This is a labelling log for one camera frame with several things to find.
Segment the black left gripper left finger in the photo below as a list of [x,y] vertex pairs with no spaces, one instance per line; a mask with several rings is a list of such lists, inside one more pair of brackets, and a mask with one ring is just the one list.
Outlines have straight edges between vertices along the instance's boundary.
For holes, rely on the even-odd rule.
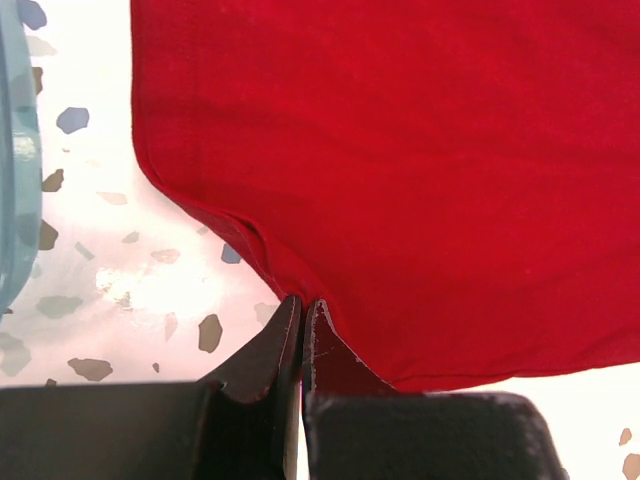
[[284,479],[297,431],[301,302],[199,380],[5,388],[5,479]]

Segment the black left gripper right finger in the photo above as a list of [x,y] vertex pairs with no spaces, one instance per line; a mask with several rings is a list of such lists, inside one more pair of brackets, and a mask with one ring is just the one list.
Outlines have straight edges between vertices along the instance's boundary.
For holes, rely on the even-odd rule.
[[312,479],[562,479],[547,424],[514,394],[401,393],[307,312],[303,421]]

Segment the dark red t shirt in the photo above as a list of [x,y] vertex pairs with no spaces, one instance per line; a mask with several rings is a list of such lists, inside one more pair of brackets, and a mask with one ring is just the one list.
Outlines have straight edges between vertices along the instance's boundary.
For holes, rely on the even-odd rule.
[[401,391],[639,359],[635,1],[135,1],[151,183]]

